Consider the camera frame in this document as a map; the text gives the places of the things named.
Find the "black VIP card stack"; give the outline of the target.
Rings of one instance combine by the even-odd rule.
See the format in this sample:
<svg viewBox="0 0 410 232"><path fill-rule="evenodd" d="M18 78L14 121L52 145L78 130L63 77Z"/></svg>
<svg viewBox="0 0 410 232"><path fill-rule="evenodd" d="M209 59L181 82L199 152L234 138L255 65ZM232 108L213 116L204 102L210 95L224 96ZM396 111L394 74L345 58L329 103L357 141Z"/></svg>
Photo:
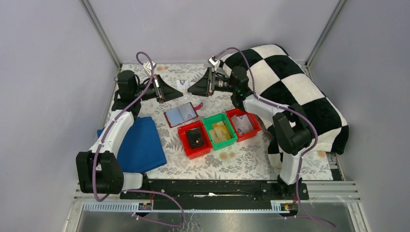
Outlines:
<svg viewBox="0 0 410 232"><path fill-rule="evenodd" d="M200 128L193 128L186 131L189 147L194 149L204 145L204 139Z"/></svg>

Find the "green plastic bin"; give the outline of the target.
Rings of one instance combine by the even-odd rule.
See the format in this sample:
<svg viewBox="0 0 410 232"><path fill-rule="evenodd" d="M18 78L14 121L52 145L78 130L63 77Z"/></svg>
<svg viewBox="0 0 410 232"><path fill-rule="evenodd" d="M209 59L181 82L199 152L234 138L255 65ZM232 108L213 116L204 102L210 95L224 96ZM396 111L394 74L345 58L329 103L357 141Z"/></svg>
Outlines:
<svg viewBox="0 0 410 232"><path fill-rule="evenodd" d="M233 145L237 140L237 135L225 113L207 117L202 122L215 151Z"/></svg>

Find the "aluminium front rail frame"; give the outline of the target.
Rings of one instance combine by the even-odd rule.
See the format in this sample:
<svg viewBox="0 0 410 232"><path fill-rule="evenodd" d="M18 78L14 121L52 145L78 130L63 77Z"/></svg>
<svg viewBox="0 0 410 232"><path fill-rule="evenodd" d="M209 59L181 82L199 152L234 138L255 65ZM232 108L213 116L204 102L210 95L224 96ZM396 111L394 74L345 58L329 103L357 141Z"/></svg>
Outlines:
<svg viewBox="0 0 410 232"><path fill-rule="evenodd" d="M176 201L118 196L98 203L77 193L63 227L65 232L368 232L370 227L352 181L309 181L309 199L285 211L285 200L257 200L246 196L178 196Z"/></svg>

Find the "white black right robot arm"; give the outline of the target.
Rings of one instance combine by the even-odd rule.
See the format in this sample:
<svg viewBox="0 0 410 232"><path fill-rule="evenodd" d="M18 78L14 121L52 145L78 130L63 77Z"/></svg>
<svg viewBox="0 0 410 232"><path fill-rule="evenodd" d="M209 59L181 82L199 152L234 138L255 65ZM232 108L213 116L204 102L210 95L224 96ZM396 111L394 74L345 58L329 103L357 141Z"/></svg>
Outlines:
<svg viewBox="0 0 410 232"><path fill-rule="evenodd" d="M214 68L207 68L204 76L188 88L192 95L209 97L216 91L231 92L235 108L254 114L273 124L274 143L283 151L282 169L277 186L278 195L289 199L296 193L303 156L317 143L318 135L307 119L303 108L265 99L251 90L245 68L237 66L230 77L220 76Z"/></svg>

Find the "right red plastic bin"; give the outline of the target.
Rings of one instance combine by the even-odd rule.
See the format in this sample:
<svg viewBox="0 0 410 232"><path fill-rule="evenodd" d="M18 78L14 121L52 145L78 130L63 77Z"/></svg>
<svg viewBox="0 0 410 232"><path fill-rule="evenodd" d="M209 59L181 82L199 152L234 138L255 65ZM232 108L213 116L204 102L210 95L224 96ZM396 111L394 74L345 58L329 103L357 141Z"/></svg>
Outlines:
<svg viewBox="0 0 410 232"><path fill-rule="evenodd" d="M237 135L238 143L255 137L262 130L254 114L235 108L226 111L226 115Z"/></svg>

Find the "blue folded cloth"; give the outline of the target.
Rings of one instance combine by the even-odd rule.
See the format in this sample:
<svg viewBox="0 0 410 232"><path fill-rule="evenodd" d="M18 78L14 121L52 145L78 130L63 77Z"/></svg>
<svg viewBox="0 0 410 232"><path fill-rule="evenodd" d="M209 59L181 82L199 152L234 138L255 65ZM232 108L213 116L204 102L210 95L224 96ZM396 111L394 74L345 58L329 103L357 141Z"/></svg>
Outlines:
<svg viewBox="0 0 410 232"><path fill-rule="evenodd" d="M145 173L167 163L154 120L138 117L127 131L117 154L124 173Z"/></svg>

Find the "gold cards in green bin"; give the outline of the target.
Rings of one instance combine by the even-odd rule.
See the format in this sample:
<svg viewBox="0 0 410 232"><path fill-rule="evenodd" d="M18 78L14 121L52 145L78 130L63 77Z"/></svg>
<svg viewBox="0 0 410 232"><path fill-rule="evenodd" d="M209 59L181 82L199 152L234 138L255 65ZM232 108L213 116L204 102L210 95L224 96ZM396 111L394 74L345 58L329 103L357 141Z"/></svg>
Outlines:
<svg viewBox="0 0 410 232"><path fill-rule="evenodd" d="M211 139L215 144L219 144L231 139L226 125L223 121L219 121L212 124L212 129L209 130Z"/></svg>

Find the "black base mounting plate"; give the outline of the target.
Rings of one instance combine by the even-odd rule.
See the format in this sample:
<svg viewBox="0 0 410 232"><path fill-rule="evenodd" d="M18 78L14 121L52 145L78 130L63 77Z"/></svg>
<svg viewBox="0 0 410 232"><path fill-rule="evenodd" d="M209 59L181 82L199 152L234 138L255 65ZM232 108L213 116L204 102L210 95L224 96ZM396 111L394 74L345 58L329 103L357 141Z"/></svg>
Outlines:
<svg viewBox="0 0 410 232"><path fill-rule="evenodd" d="M122 200L147 200L155 210L270 210L271 201L290 201L295 187L266 180L147 179L142 193L121 193Z"/></svg>

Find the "white cards in red bin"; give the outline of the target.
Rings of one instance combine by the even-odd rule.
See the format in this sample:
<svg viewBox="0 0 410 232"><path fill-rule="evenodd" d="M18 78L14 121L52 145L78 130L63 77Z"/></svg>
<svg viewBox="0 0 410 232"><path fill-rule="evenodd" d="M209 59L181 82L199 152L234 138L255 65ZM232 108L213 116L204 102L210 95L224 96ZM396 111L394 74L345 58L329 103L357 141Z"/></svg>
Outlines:
<svg viewBox="0 0 410 232"><path fill-rule="evenodd" d="M248 115L233 116L231 121L239 135L244 135L253 130L253 126Z"/></svg>

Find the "left red plastic bin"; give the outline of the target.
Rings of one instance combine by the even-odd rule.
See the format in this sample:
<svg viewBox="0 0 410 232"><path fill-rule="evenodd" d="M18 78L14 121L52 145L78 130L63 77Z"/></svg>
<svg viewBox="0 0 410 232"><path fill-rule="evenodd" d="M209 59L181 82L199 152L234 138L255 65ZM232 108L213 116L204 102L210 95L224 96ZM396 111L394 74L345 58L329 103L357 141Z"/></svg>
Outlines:
<svg viewBox="0 0 410 232"><path fill-rule="evenodd" d="M190 160L210 153L213 148L200 120L178 127L177 131L185 154Z"/></svg>

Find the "red plastic bin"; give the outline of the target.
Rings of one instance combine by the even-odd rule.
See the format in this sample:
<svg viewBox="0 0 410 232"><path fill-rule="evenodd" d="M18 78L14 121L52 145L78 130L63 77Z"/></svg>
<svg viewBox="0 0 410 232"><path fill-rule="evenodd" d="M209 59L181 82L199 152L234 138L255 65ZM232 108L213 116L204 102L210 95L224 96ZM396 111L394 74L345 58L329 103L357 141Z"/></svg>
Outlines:
<svg viewBox="0 0 410 232"><path fill-rule="evenodd" d="M262 130L254 114L235 108L226 111L226 115L237 135L238 143L255 137Z"/></svg>
<svg viewBox="0 0 410 232"><path fill-rule="evenodd" d="M177 131L185 154L190 160L210 153L213 148L200 120L178 127Z"/></svg>

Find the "red leather card holder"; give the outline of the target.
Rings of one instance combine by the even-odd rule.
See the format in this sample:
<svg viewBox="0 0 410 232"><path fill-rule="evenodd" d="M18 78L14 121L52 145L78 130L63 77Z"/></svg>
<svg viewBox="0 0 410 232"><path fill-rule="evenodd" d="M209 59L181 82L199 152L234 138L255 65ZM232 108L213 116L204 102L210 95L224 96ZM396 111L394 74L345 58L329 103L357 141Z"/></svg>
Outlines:
<svg viewBox="0 0 410 232"><path fill-rule="evenodd" d="M180 124L186 123L198 117L197 111L201 109L203 103L194 106L192 102L185 103L171 110L165 111L164 117L170 128L174 128Z"/></svg>

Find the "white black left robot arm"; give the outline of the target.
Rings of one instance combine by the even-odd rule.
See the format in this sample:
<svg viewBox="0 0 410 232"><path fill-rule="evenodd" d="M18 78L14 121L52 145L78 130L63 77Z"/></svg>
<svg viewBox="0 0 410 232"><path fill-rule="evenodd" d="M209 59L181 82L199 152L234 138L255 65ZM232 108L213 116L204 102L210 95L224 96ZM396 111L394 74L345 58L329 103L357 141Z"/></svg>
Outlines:
<svg viewBox="0 0 410 232"><path fill-rule="evenodd" d="M79 152L75 159L83 193L119 194L129 179L124 176L117 155L140 113L141 102L156 99L164 103L183 96L157 74L153 80L141 82L133 71L125 70L118 74L117 85L107 125L94 145L88 151Z"/></svg>

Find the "white card with dark emblem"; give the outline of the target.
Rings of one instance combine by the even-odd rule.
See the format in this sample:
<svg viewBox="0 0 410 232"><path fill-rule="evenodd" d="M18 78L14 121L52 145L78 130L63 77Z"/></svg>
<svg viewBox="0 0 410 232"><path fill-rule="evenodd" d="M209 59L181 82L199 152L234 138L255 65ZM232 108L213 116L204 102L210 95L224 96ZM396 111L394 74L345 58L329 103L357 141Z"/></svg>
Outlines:
<svg viewBox="0 0 410 232"><path fill-rule="evenodd" d="M187 90L190 87L190 81L185 79L176 80L176 87L179 92L185 95L187 94Z"/></svg>

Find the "black white checkered pillow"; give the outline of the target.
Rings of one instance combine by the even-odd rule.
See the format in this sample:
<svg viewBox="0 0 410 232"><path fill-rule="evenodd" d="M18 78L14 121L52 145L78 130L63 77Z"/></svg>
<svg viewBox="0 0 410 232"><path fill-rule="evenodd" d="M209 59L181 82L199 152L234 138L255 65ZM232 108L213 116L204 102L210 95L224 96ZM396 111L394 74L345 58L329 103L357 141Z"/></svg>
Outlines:
<svg viewBox="0 0 410 232"><path fill-rule="evenodd" d="M283 47L260 45L220 58L220 67L228 76L236 66L244 67L247 75L253 75L249 78L249 88L261 97L302 106L318 134L313 151L344 153L349 138L346 119Z"/></svg>

